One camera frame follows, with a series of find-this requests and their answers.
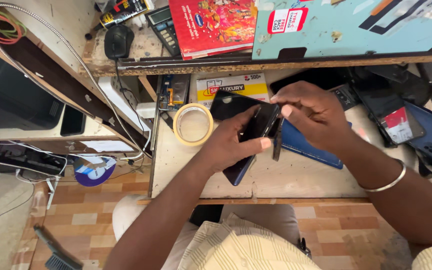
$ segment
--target metal flexible hose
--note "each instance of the metal flexible hose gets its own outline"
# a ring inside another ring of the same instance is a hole
[[[84,68],[84,70],[87,72],[89,78],[91,79],[91,81],[93,82],[94,86],[96,86],[96,88],[99,90],[99,92],[101,93],[101,95],[104,97],[104,99],[106,100],[106,102],[108,103],[109,107],[111,108],[111,110],[113,111],[114,115],[116,116],[117,121],[119,122],[119,124],[123,127],[124,131],[126,132],[126,134],[128,134],[129,138],[131,139],[131,141],[135,144],[135,146],[138,148],[138,150],[140,150],[142,152],[142,154],[144,156],[146,156],[147,158],[151,159],[151,157],[141,149],[141,147],[136,143],[136,141],[134,140],[134,138],[129,134],[128,130],[126,129],[126,127],[124,126],[123,122],[121,121],[121,118],[119,117],[118,113],[116,112],[116,109],[113,106],[113,103],[109,100],[108,96],[103,92],[103,89],[101,89],[101,87],[99,86],[99,84],[96,82],[95,78],[93,77],[93,74],[91,73],[91,71],[89,70],[89,68],[87,67],[87,65],[85,64],[85,62],[83,61],[83,59],[81,59],[81,57],[76,53],[75,49],[73,48],[73,46],[71,46],[71,44],[63,37],[63,35],[58,32],[51,24],[49,24],[47,21],[43,20],[41,17],[39,17],[38,15],[34,14],[33,12],[20,7],[18,5],[14,5],[14,4],[9,4],[9,3],[0,3],[0,7],[4,7],[4,8],[11,8],[11,9],[16,9],[19,10],[21,12],[26,13],[27,15],[30,15],[31,17],[33,17],[34,19],[38,20],[40,23],[44,24],[47,28],[49,28],[54,34],[57,35],[58,38],[61,39],[61,41],[68,47],[68,49],[71,51],[71,53],[76,57],[76,59],[78,60],[78,62],[81,64],[81,66]],[[75,108],[76,110],[81,111],[81,109],[75,107],[72,104],[69,104],[68,102],[62,100],[59,96],[55,95],[53,92],[51,92],[50,89],[48,89],[47,87],[45,87],[44,85],[42,85],[41,83],[39,83],[35,78],[33,78],[33,76],[31,76],[30,74],[28,74],[28,72],[26,72],[26,70],[24,70],[24,68],[21,67],[21,65],[19,65],[18,62],[16,62],[13,58],[11,58],[4,50],[3,48],[1,48],[0,46],[0,51],[1,53],[8,58],[8,60],[13,63],[16,67],[18,67],[18,69],[25,74],[33,83],[35,83],[36,85],[38,85],[40,88],[44,89],[46,92],[48,92],[49,94],[51,94],[53,97],[55,97],[57,100],[65,103],[66,105],[69,105],[72,108]]]

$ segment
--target calculator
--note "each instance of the calculator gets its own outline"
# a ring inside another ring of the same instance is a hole
[[[157,37],[163,42],[171,56],[180,55],[180,46],[174,30],[173,18],[171,17],[170,6],[153,10],[144,14],[146,20]]]

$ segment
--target black mouse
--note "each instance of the black mouse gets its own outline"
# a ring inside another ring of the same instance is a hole
[[[135,39],[135,34],[131,28],[117,24],[108,29],[104,36],[104,53],[111,60],[128,58],[131,43]]]

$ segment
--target tape roll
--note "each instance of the tape roll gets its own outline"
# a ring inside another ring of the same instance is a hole
[[[208,123],[208,129],[200,139],[189,140],[188,138],[184,138],[184,136],[182,135],[181,123],[183,121],[184,115],[187,115],[188,113],[191,112],[194,113],[196,111],[201,112],[205,115]],[[213,116],[205,106],[199,103],[189,103],[181,107],[179,110],[177,110],[176,116],[174,117],[173,130],[174,130],[174,135],[176,136],[178,141],[180,141],[182,144],[187,146],[198,146],[204,144],[207,141],[207,139],[211,136],[211,133],[213,132],[213,125],[214,125]]]

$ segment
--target fingernail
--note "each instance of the fingernail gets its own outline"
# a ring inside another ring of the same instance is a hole
[[[271,146],[271,140],[269,138],[261,138],[261,147],[262,149],[269,148]]]
[[[284,105],[284,106],[281,108],[281,114],[282,114],[284,117],[288,117],[292,112],[293,112],[293,109],[291,109],[291,107],[290,107],[289,105]]]

